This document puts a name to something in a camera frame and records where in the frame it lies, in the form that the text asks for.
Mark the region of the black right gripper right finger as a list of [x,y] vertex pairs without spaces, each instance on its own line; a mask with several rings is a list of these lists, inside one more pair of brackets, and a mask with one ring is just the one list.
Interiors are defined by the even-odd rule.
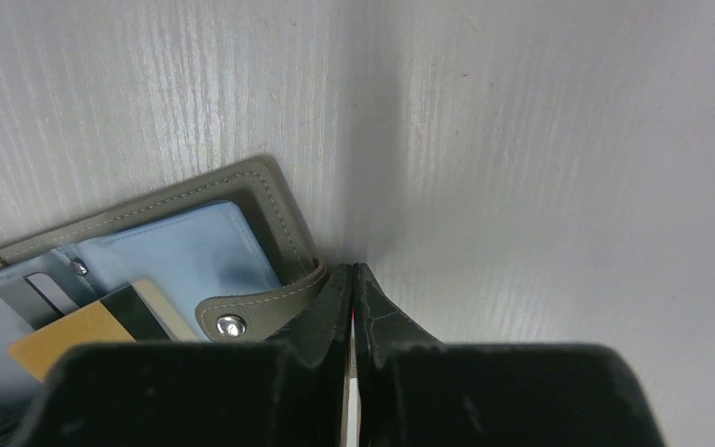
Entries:
[[661,446],[637,376],[592,344],[444,343],[354,268],[363,446]]

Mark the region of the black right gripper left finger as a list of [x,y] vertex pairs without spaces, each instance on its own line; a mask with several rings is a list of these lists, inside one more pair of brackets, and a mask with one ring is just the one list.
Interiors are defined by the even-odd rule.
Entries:
[[16,446],[339,446],[351,280],[338,266],[267,340],[96,344],[52,370]]

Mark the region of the grey leather card holder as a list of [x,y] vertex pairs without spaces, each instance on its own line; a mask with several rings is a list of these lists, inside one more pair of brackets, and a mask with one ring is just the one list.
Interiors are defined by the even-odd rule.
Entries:
[[[0,287],[33,273],[48,274],[80,308],[149,279],[200,340],[219,343],[269,337],[328,278],[269,156],[0,248]],[[38,388],[7,353],[34,331],[0,298],[0,430],[20,419]]]

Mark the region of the gold black-stripe credit card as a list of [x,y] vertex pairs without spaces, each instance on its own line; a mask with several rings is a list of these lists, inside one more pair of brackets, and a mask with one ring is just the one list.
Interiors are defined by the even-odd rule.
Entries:
[[61,356],[78,345],[200,339],[166,294],[153,281],[141,279],[19,339],[7,353],[42,382]]

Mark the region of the white silver credit card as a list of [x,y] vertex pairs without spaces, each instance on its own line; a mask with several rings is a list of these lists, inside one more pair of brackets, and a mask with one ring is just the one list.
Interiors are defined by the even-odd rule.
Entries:
[[0,287],[0,298],[33,330],[80,308],[48,274],[33,273]]

